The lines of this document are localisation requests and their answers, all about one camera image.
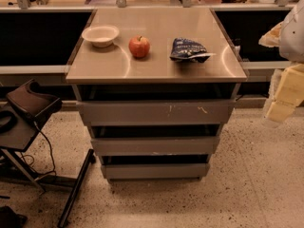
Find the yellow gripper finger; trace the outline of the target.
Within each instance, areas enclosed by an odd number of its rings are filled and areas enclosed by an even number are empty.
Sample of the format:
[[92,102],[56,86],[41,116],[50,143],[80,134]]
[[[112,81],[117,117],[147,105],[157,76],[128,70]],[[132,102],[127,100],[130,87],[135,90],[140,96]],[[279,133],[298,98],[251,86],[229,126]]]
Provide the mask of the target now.
[[268,32],[261,36],[258,43],[261,46],[267,48],[274,48],[280,46],[280,34],[281,34],[282,23],[278,23]]
[[304,102],[304,65],[291,64],[276,69],[271,78],[269,97],[263,106],[262,122],[276,128],[284,123]]

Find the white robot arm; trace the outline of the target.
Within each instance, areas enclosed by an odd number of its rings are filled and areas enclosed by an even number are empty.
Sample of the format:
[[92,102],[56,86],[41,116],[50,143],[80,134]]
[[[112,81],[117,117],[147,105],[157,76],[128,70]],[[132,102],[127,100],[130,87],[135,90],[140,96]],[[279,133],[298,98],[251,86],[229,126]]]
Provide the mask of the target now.
[[263,123],[275,128],[304,101],[304,0],[299,0],[258,43],[267,48],[278,47],[279,55],[290,62],[284,70],[274,71],[263,106]]

